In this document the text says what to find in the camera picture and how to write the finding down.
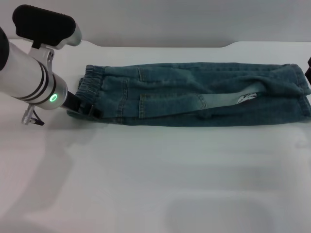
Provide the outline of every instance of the black stripe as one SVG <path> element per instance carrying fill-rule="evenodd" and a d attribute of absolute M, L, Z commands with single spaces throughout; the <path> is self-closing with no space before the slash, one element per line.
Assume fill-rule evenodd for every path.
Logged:
<path fill-rule="evenodd" d="M 47 101 L 47 100 L 54 94 L 54 91 L 55 91 L 55 89 L 56 89 L 56 79 L 55 79 L 54 74 L 53 74 L 53 79 L 54 79 L 54 86 L 53 86 L 52 92 L 49 94 L 49 96 L 46 97 L 43 101 L 40 101 L 40 102 L 38 102 L 38 103 L 32 103 L 32 104 L 34 104 L 34 105 L 42 104 L 42 103 L 44 103 L 45 101 Z"/>
<path fill-rule="evenodd" d="M 47 69 L 46 69 L 44 66 L 42 66 L 42 67 L 43 67 L 43 69 L 44 69 L 44 71 L 45 71 L 45 76 L 46 76 L 46 82 L 45 82 L 45 84 L 44 84 L 42 90 L 41 90 L 41 91 L 39 92 L 39 94 L 37 94 L 36 96 L 34 96 L 34 97 L 30 98 L 30 99 L 23 100 L 23 101 L 32 101 L 32 100 L 35 100 L 35 99 L 37 99 L 38 97 L 40 97 L 40 96 L 45 92 L 45 90 L 47 89 L 48 84 L 49 84 L 49 79 L 50 79 L 50 78 L 49 78 L 49 73 L 48 73 Z"/>
<path fill-rule="evenodd" d="M 39 63 L 39 65 L 40 65 L 41 73 L 42 73 L 41 81 L 40 81 L 39 86 L 36 88 L 36 90 L 35 90 L 33 93 L 31 93 L 30 95 L 27 95 L 27 96 L 25 96 L 25 97 L 17 98 L 18 100 L 24 100 L 24 99 L 27 99 L 27 98 L 33 96 L 33 95 L 34 95 L 35 93 L 37 93 L 37 91 L 42 87 L 43 81 L 44 81 L 44 72 L 43 72 L 43 67 L 44 67 L 44 66 L 42 65 L 41 62 L 38 62 L 38 63 Z"/>

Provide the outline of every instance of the white table surface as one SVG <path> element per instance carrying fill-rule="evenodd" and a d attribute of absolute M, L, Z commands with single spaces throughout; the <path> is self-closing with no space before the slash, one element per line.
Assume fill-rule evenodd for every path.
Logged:
<path fill-rule="evenodd" d="M 24 51 L 30 43 L 12 40 Z M 311 43 L 55 51 L 75 92 L 87 64 L 296 63 Z M 310 233 L 311 123 L 229 128 L 120 126 L 0 95 L 0 233 Z"/>

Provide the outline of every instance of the green led light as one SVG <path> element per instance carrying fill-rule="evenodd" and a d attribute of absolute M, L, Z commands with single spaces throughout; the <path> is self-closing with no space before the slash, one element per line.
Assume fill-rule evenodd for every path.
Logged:
<path fill-rule="evenodd" d="M 54 102 L 56 99 L 57 99 L 57 94 L 53 94 L 53 95 L 50 97 L 50 101 L 51 101 L 51 102 Z"/>

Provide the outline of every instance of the blue denim fabric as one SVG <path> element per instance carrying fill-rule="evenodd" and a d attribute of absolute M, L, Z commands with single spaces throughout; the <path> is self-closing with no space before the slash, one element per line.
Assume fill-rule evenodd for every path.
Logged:
<path fill-rule="evenodd" d="M 309 119 L 311 90 L 297 65 L 238 63 L 88 65 L 76 95 L 124 125 L 212 127 Z M 241 101 L 245 96 L 255 96 Z"/>

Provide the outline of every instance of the robotic arm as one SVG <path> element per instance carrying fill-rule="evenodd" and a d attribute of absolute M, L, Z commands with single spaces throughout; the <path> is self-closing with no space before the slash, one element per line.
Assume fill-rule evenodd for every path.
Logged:
<path fill-rule="evenodd" d="M 58 107 L 100 118 L 102 112 L 68 91 L 65 81 L 53 73 L 53 49 L 65 44 L 77 46 L 82 35 L 75 21 L 66 15 L 22 5 L 13 13 L 17 35 L 33 41 L 25 54 L 10 43 L 0 28 L 0 91 L 29 104 L 22 123 L 43 125 L 32 118 L 35 106 L 46 110 Z"/>

